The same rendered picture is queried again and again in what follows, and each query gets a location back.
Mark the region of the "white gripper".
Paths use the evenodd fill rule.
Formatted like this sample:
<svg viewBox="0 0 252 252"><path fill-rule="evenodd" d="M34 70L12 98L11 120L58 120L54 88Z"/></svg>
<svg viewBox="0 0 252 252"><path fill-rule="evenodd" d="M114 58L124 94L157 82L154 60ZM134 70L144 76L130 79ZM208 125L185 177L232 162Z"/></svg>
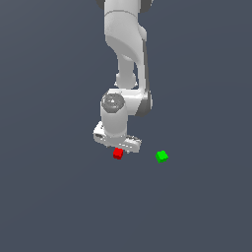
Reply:
<svg viewBox="0 0 252 252"><path fill-rule="evenodd" d="M124 150L126 153L137 153L140 150L142 141L135 136L126 135L120 140L109 138L104 131L101 121L97 123L93 131L94 140L106 147L114 147Z"/></svg>

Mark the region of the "green cube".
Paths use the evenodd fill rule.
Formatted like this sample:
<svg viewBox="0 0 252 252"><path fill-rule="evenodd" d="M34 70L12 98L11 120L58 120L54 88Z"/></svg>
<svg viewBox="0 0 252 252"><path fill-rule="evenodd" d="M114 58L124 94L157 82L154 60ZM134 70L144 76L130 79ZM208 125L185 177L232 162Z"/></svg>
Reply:
<svg viewBox="0 0 252 252"><path fill-rule="evenodd" d="M158 163L165 162L168 159L168 155L165 151L160 151L156 153L156 159Z"/></svg>

